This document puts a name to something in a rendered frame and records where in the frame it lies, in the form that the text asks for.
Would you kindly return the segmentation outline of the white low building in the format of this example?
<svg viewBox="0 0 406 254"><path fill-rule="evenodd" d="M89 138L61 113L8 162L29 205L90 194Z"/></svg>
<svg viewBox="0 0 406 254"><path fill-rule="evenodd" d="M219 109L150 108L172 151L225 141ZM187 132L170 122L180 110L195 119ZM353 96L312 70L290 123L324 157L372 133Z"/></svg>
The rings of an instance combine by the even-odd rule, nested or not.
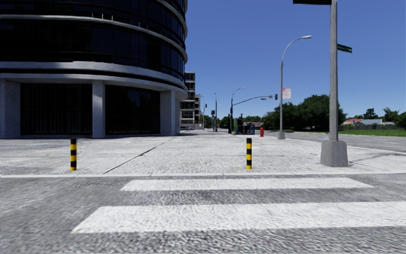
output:
<svg viewBox="0 0 406 254"><path fill-rule="evenodd" d="M393 125L395 126L394 122L384 122L382 119L349 119L343 122L343 125L359 125L359 126L367 126L367 125Z"/></svg>

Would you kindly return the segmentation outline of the dark glass tower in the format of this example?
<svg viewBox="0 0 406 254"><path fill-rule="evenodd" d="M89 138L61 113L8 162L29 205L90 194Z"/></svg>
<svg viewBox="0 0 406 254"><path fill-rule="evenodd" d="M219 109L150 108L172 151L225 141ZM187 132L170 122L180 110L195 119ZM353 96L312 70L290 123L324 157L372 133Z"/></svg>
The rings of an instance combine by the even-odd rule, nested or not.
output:
<svg viewBox="0 0 406 254"><path fill-rule="evenodd" d="M0 0L0 138L180 132L188 0Z"/></svg>

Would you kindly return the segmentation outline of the trees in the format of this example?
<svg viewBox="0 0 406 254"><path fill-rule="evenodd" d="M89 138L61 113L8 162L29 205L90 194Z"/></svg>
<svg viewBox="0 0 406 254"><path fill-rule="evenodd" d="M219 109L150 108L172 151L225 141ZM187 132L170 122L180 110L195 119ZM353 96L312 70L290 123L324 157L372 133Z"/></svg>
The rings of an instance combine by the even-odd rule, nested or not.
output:
<svg viewBox="0 0 406 254"><path fill-rule="evenodd" d="M384 115L378 116L375 109L368 108L362 115L355 115L348 118L343 109L339 109L339 126L345 126L346 130L351 131L353 128L359 128L359 125L343 125L343 122L349 119L382 119L384 122L394 122L398 128L403 128L406 131L406 112L399 113L386 107L383 109ZM212 127L211 116L206 117L207 126ZM267 112L263 117L247 116L241 117L234 115L234 124L238 126L242 122L261 122L264 130L279 130L280 112L279 107L274 108L272 112ZM222 119L217 119L219 128L228 129L229 117L225 116ZM382 130L394 127L393 125L367 125L361 126L367 130L375 130L381 127ZM294 105L290 102L283 103L283 129L293 131L329 131L329 97L325 94L312 95L304 99L303 102Z"/></svg>

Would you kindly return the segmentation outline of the black bus shelter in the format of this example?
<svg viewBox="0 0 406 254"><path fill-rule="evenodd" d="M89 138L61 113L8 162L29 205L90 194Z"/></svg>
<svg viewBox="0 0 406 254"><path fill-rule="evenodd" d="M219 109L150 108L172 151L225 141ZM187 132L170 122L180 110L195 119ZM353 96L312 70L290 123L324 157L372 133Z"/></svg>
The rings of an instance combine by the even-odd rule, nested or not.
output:
<svg viewBox="0 0 406 254"><path fill-rule="evenodd" d="M237 127L238 134L255 134L255 124L253 122L242 122L238 124Z"/></svg>

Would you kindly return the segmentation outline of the pale concrete building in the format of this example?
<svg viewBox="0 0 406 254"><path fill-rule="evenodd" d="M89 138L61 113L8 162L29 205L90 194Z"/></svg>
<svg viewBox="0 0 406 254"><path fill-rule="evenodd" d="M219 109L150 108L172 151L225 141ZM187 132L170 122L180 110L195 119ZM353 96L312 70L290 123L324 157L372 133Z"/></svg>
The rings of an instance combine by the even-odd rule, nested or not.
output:
<svg viewBox="0 0 406 254"><path fill-rule="evenodd" d="M186 72L185 78L188 97L180 102L180 129L200 129L200 95L196 94L196 74Z"/></svg>

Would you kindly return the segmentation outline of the sign on a post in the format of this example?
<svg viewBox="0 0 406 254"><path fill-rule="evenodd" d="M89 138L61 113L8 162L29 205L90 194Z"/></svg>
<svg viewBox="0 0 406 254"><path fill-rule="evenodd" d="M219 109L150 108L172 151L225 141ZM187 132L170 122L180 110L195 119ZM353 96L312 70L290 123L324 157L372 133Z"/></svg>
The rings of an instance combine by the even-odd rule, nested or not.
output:
<svg viewBox="0 0 406 254"><path fill-rule="evenodd" d="M329 139L322 142L320 163L329 167L347 167L347 145L338 140L337 0L293 0L293 3L330 6Z"/></svg>

